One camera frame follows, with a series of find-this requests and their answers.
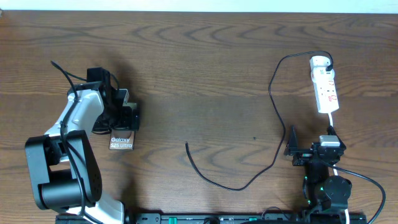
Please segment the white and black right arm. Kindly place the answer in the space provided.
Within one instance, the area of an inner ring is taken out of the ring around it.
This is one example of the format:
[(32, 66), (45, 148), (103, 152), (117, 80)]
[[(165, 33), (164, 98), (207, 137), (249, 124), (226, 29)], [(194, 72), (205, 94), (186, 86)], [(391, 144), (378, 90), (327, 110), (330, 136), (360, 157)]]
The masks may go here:
[(329, 173), (329, 168), (340, 161), (345, 150), (345, 144), (331, 126), (327, 134), (319, 136), (319, 141), (309, 148), (299, 147), (295, 128), (291, 128), (284, 155), (292, 156), (293, 166), (305, 169), (303, 194), (309, 201), (308, 208), (301, 212), (305, 222), (321, 215), (339, 217), (348, 208), (351, 181)]

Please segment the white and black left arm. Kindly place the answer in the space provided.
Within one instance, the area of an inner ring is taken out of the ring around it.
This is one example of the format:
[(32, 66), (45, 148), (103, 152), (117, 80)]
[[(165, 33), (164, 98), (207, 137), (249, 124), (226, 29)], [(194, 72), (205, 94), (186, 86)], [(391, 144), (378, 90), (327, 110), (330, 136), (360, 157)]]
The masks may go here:
[(72, 221), (132, 223), (126, 206), (103, 190), (90, 135), (108, 134), (110, 150), (134, 149), (140, 115), (129, 92), (113, 87), (116, 77), (102, 67), (89, 68), (72, 84), (67, 105), (44, 135), (25, 143), (35, 204), (42, 210), (72, 215)]

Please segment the white USB charger plug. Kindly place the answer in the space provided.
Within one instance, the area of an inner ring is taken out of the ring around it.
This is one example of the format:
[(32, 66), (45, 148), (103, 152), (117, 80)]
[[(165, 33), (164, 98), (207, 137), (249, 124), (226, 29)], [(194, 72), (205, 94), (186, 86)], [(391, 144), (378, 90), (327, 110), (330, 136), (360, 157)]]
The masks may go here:
[(315, 67), (326, 67), (333, 65), (328, 57), (316, 55), (310, 59), (310, 68), (313, 70)]

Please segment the white power strip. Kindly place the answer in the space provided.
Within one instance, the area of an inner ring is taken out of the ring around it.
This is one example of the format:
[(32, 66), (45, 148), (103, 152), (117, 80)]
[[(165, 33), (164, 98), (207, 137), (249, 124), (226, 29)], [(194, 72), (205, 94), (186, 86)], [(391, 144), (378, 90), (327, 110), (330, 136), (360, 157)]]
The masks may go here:
[(335, 71), (326, 71), (326, 67), (314, 67), (311, 71), (319, 113), (328, 114), (339, 109), (334, 77)]

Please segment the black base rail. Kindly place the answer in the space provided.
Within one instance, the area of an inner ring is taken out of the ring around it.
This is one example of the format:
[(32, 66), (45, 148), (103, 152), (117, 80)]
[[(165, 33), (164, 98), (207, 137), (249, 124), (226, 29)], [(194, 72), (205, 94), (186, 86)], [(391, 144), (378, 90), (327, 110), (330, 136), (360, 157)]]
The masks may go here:
[[(349, 223), (367, 223), (365, 215), (349, 215)], [(201, 223), (346, 223), (345, 217), (336, 215), (313, 215), (310, 222), (299, 219), (299, 217), (288, 213), (266, 213), (265, 215), (161, 215), (159, 213), (138, 213), (133, 219), (137, 224), (201, 224)], [(90, 223), (84, 218), (72, 215), (58, 215), (56, 224)]]

